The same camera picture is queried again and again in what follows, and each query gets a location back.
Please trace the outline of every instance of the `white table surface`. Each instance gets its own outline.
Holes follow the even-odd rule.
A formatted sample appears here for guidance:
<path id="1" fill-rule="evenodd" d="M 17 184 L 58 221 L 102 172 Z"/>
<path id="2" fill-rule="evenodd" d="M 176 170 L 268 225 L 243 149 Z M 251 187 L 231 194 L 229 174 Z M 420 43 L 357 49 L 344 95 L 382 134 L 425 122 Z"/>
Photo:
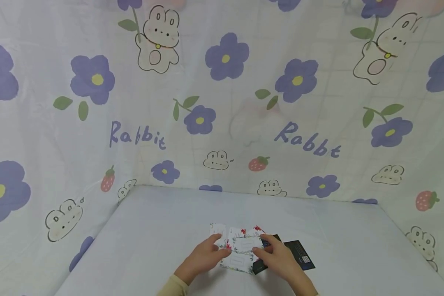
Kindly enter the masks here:
<path id="1" fill-rule="evenodd" d="M 132 189 L 56 296 L 153 296 L 210 222 L 299 240 L 322 296 L 444 296 L 444 281 L 378 206 L 146 186 Z M 190 295 L 293 294 L 269 269 L 216 267 Z"/>

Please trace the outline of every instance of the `finger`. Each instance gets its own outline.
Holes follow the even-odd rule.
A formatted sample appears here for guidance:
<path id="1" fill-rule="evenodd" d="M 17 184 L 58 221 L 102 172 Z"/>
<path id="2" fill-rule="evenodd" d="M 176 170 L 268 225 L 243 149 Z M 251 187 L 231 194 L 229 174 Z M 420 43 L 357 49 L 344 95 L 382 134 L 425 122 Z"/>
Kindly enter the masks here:
<path id="1" fill-rule="evenodd" d="M 265 250 L 265 252 L 272 254 L 273 253 L 273 246 L 268 246 L 264 250 Z"/>
<path id="2" fill-rule="evenodd" d="M 260 249 L 259 247 L 254 247 L 252 251 L 258 258 L 262 259 L 266 265 L 269 265 L 269 262 L 273 256 L 272 254 L 266 252 L 264 249 Z"/>
<path id="3" fill-rule="evenodd" d="M 232 251 L 230 249 L 221 249 L 217 252 L 213 252 L 212 256 L 217 262 L 219 262 L 220 260 L 227 258 L 231 253 Z"/>
<path id="4" fill-rule="evenodd" d="M 204 240 L 203 243 L 210 243 L 212 245 L 221 237 L 222 237 L 222 234 L 213 234 L 213 235 L 209 236 L 209 238 Z"/>
<path id="5" fill-rule="evenodd" d="M 279 240 L 276 239 L 276 237 L 271 236 L 270 234 L 262 234 L 260 236 L 263 240 L 266 240 L 269 242 L 272 246 L 277 246 L 279 244 L 282 244 Z"/>

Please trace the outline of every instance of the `left hand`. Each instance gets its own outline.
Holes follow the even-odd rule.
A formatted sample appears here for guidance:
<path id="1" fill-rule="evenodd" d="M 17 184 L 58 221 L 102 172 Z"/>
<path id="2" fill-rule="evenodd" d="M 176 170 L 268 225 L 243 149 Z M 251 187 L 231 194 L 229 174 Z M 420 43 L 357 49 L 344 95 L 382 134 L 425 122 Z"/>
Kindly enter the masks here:
<path id="1" fill-rule="evenodd" d="M 191 255 L 176 269 L 174 275 L 189 286 L 198 274 L 210 271 L 220 260 L 228 257 L 231 250 L 219 250 L 219 247 L 214 245 L 221 237 L 221 234 L 213 234 L 198 244 Z"/>

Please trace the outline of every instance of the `black card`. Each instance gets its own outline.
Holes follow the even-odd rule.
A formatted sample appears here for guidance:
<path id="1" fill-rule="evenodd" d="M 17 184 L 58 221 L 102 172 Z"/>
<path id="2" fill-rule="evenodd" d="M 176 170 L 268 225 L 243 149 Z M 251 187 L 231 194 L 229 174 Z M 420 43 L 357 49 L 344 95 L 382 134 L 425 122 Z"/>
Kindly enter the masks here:
<path id="1" fill-rule="evenodd" d="M 284 243 L 287 246 L 291 253 L 293 253 L 294 259 L 298 262 L 299 266 L 303 269 L 303 271 L 308 271 L 309 269 L 316 268 L 309 258 L 308 253 L 304 249 L 303 245 L 299 242 L 299 240 L 294 240 L 293 242 Z"/>
<path id="2" fill-rule="evenodd" d="M 279 238 L 279 236 L 277 234 L 275 234 L 274 237 L 276 237 L 276 239 L 281 241 L 281 239 Z M 262 240 L 262 243 L 263 243 L 263 247 L 270 246 L 270 243 L 268 243 L 266 240 Z M 284 243 L 284 245 L 287 246 L 291 250 L 291 253 L 293 253 L 294 259 L 299 264 L 299 266 L 301 266 L 301 269 L 303 271 L 307 271 L 309 269 L 316 268 L 314 266 L 313 262 L 311 261 L 311 259 L 309 258 L 309 255 L 306 252 L 306 250 L 304 249 L 303 245 L 299 242 L 299 240 L 294 240 L 293 242 L 287 242 L 287 243 Z M 263 260 L 260 259 L 260 260 L 253 263 L 252 268 L 253 268 L 254 274 L 259 274 L 260 272 L 267 269 L 268 266 L 266 266 L 265 263 L 263 263 Z"/>
<path id="3" fill-rule="evenodd" d="M 278 234 L 275 234 L 275 235 L 273 235 L 273 236 L 276 237 L 276 239 L 279 240 L 279 241 L 281 242 L 281 239 L 280 239 L 280 237 L 278 236 Z M 263 247 L 271 246 L 271 244 L 270 244 L 268 241 L 266 241 L 266 240 L 261 240 L 261 242 L 262 242 L 262 244 L 263 244 Z M 253 265 L 252 265 L 252 269 L 253 269 L 253 273 L 254 273 L 254 274 L 259 274 L 260 272 L 264 271 L 264 270 L 267 269 L 267 268 L 268 268 L 268 266 L 266 266 L 266 265 L 263 263 L 263 260 L 262 260 L 262 259 L 259 259 L 258 261 L 255 261 L 255 262 L 253 263 Z"/>
<path id="4" fill-rule="evenodd" d="M 278 236 L 278 234 L 274 234 L 273 235 L 277 240 L 279 240 L 281 242 L 280 237 Z M 271 246 L 271 244 L 268 242 L 268 240 L 261 240 L 261 243 L 263 244 L 263 247 L 268 247 Z"/>

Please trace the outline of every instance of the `sleeve cuff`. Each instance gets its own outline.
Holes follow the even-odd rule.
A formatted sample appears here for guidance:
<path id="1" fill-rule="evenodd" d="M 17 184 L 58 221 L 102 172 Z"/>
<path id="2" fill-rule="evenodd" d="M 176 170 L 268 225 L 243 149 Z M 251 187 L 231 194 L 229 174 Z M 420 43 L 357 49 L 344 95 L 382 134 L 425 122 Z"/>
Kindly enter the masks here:
<path id="1" fill-rule="evenodd" d="M 176 275 L 172 274 L 169 277 L 170 280 L 174 281 L 176 284 L 178 284 L 178 286 L 180 286 L 183 290 L 184 290 L 184 294 L 187 294 L 187 289 L 189 288 L 189 286 L 184 283 L 184 281 L 182 281 L 180 278 L 176 277 Z"/>

